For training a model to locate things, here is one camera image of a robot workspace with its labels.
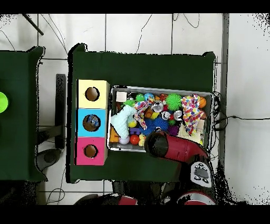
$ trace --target red ball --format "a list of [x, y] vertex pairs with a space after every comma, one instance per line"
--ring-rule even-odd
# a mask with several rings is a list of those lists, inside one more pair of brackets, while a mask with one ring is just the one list
[[139, 141], [140, 141], [140, 138], [138, 135], [131, 135], [130, 136], [130, 143], [132, 145], [138, 145], [139, 144]]

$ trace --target blue box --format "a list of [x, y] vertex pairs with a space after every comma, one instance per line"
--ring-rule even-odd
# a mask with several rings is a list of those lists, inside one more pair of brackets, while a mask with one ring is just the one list
[[[106, 137], [107, 113], [106, 109], [78, 109], [78, 137]], [[96, 115], [100, 119], [98, 130], [90, 132], [83, 127], [83, 120], [87, 115]]]

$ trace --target green spiky ball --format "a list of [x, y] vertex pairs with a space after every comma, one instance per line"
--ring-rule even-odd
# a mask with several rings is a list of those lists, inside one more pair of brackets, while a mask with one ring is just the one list
[[181, 96], [179, 94], [169, 94], [166, 98], [169, 110], [179, 110], [182, 107]]
[[169, 125], [170, 125], [170, 126], [174, 125], [175, 123], [176, 123], [175, 120], [169, 120]]

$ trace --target green object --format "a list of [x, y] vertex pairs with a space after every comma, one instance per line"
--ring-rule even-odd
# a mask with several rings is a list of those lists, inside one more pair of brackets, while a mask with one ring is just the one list
[[46, 180], [35, 166], [36, 71], [43, 51], [0, 51], [0, 90], [9, 101], [0, 113], [0, 180]]
[[136, 95], [136, 101], [137, 101], [137, 102], [144, 101], [144, 96], [143, 96], [143, 94], [138, 94], [138, 95]]
[[[196, 55], [150, 55], [121, 54], [112, 52], [85, 52], [85, 45], [78, 45], [73, 51], [71, 114], [71, 146], [74, 146], [76, 119], [76, 79], [106, 80], [110, 86], [139, 86], [160, 89], [178, 89], [212, 92], [215, 55], [212, 52], [204, 56]], [[192, 82], [184, 82], [192, 77]], [[126, 180], [176, 182], [179, 179], [180, 163], [154, 158], [147, 153], [108, 151], [103, 166], [74, 165], [74, 147], [67, 160], [67, 179], [71, 182], [81, 180]]]
[[179, 94], [169, 94], [166, 98], [169, 110], [178, 110], [182, 107], [181, 96]]
[[169, 125], [174, 125], [176, 123], [176, 121], [175, 120], [169, 120]]
[[4, 112], [8, 106], [8, 99], [5, 94], [0, 92], [0, 113]]
[[133, 107], [135, 105], [136, 101], [133, 99], [128, 99], [125, 102], [123, 102], [123, 105], [121, 105], [121, 107], [123, 107], [124, 105], [129, 105], [131, 107]]

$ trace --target light blue plush toy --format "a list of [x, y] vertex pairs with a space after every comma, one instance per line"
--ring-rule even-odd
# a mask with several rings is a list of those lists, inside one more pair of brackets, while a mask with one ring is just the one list
[[120, 138], [125, 139], [129, 136], [128, 122], [134, 120], [133, 115], [137, 110], [129, 105], [125, 105], [117, 114], [111, 117], [111, 124]]

